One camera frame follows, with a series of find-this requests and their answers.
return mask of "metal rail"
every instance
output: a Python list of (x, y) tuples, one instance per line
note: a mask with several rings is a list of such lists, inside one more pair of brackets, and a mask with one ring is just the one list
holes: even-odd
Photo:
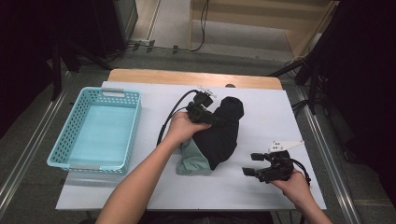
[[(303, 87), (297, 87), (297, 93), (301, 100), (307, 99)], [(347, 190), (347, 185), (341, 178), (341, 174), (334, 162), (334, 159), (332, 158), (332, 152), (330, 151), (326, 142), (326, 138), (324, 137), (323, 132), (320, 129), (317, 117), (311, 114), (308, 107), (305, 107), (304, 112), (308, 119), (308, 123), (311, 127), (312, 133), (315, 136), (319, 152), (328, 171), (330, 180), (332, 181), (335, 195), (337, 196), (338, 202), (340, 203), (341, 209), (343, 210), (346, 222), (352, 224), (362, 223), (361, 217), (356, 210), (352, 198)]]
[(33, 133), (29, 143), (26, 148), (22, 152), (20, 158), (12, 169), (10, 175), (8, 176), (5, 184), (0, 189), (0, 220), (3, 217), (9, 203), (12, 200), (15, 192), (19, 184), (21, 183), (26, 171), (29, 168), (30, 163), (35, 157), (37, 150), (40, 147), (40, 144), (47, 133), (48, 128), (50, 127), (55, 115), (57, 114), (63, 100), (65, 93), (67, 91), (67, 87), (69, 86), (69, 82), (71, 79), (71, 75), (69, 72), (66, 72), (64, 75), (64, 88), (61, 91), (61, 94), (55, 101), (51, 101), (47, 110), (40, 120), (35, 132)]

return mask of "human hand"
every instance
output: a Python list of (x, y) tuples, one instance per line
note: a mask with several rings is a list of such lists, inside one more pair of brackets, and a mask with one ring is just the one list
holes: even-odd
[(194, 133), (209, 127), (210, 125), (205, 123), (192, 123), (186, 112), (178, 112), (172, 117), (165, 139), (181, 144), (191, 138)]
[(288, 181), (274, 180), (271, 183), (281, 189), (297, 208), (316, 203), (304, 175), (296, 169), (293, 170)]

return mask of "teal plastic basket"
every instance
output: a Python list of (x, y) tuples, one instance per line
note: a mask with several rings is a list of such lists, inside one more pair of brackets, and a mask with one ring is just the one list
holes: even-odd
[(82, 89), (47, 164), (66, 171), (126, 174), (141, 107), (140, 91)]

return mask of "white tabletop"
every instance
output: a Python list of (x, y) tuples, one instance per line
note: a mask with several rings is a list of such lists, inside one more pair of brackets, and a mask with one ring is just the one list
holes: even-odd
[[(178, 99), (196, 86), (104, 82), (103, 87), (138, 90), (142, 92), (142, 113), (129, 171), (155, 148), (159, 131)], [(302, 140), (289, 99), (284, 91), (215, 88), (218, 97), (208, 109), (214, 111), (226, 96), (239, 98), (245, 109), (240, 119), (238, 146), (226, 162), (215, 171), (195, 175), (177, 175), (176, 166), (181, 160), (176, 150), (167, 163), (160, 181), (148, 204), (148, 210), (283, 210), (294, 205), (271, 184), (260, 183), (246, 177), (242, 167), (261, 169), (269, 167), (267, 161), (252, 161), (250, 153), (265, 153), (274, 141)], [(187, 105), (188, 96), (180, 107)], [(300, 161), (309, 173), (312, 193), (321, 209), (326, 209), (318, 181), (313, 172), (304, 145), (289, 150), (290, 156)], [(106, 199), (123, 176), (105, 174), (69, 173), (61, 192), (57, 209), (101, 209)]]

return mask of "human arm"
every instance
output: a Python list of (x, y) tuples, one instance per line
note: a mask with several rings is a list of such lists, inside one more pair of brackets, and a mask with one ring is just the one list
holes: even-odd
[(191, 123), (187, 113), (175, 114), (165, 138), (114, 189), (96, 223), (137, 223), (173, 151), (194, 133), (208, 127)]
[(309, 224), (332, 223), (315, 202), (301, 172), (294, 169), (288, 181), (275, 180), (271, 183), (283, 191)]

